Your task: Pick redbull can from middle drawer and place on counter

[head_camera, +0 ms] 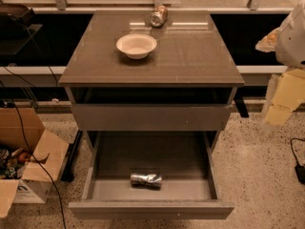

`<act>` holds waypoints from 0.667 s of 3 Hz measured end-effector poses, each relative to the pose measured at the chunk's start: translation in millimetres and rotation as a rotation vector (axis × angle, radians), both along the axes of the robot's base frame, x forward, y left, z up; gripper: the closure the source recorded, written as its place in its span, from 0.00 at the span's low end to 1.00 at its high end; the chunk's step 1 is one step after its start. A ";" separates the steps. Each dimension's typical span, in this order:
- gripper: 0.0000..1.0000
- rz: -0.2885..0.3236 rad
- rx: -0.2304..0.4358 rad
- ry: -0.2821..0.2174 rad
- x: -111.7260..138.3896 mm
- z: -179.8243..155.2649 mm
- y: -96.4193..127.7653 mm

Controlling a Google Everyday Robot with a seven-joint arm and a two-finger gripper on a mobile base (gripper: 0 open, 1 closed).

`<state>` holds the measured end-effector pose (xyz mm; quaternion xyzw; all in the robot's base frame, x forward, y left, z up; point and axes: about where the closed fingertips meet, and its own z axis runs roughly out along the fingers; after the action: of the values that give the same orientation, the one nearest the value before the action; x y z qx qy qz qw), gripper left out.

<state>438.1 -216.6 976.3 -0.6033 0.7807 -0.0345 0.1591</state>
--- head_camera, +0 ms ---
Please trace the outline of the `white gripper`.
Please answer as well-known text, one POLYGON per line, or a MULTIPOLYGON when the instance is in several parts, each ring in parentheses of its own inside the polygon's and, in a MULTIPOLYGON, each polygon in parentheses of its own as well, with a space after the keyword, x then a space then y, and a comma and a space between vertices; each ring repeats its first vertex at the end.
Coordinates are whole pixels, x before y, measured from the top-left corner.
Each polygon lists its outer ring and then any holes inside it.
POLYGON ((298 68, 282 75, 273 74, 267 88, 264 122, 282 126, 305 101, 305 0, 300 1, 279 28, 259 40, 255 49, 275 52, 276 60, 298 68))

